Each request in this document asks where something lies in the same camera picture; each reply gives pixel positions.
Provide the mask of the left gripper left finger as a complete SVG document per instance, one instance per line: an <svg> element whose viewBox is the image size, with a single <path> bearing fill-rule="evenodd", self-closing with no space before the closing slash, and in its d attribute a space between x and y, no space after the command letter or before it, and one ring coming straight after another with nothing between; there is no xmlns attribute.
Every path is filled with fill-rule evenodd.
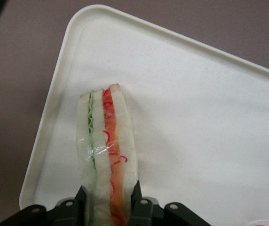
<svg viewBox="0 0 269 226"><path fill-rule="evenodd" d="M30 205L0 222L0 226L85 226L87 194L81 187L74 198L60 200L53 209Z"/></svg>

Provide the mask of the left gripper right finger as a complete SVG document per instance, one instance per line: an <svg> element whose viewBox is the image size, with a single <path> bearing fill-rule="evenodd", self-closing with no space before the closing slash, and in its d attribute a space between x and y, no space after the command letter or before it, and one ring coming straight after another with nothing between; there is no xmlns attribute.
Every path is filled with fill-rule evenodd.
<svg viewBox="0 0 269 226"><path fill-rule="evenodd" d="M218 211L193 208L180 202L169 202L162 207L158 199L143 196L140 181L131 195L131 214L128 226L269 226L268 219L252 221L228 219Z"/></svg>

